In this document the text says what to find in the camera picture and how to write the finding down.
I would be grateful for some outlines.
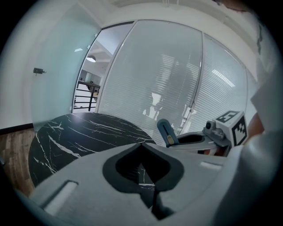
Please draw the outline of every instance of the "round table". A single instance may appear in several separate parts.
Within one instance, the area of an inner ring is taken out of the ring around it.
[[[134,124],[98,113],[73,113],[47,122],[34,137],[28,156],[29,171],[35,186],[72,161],[88,154],[131,143],[155,143]],[[154,190],[143,169],[139,170],[142,188]]]

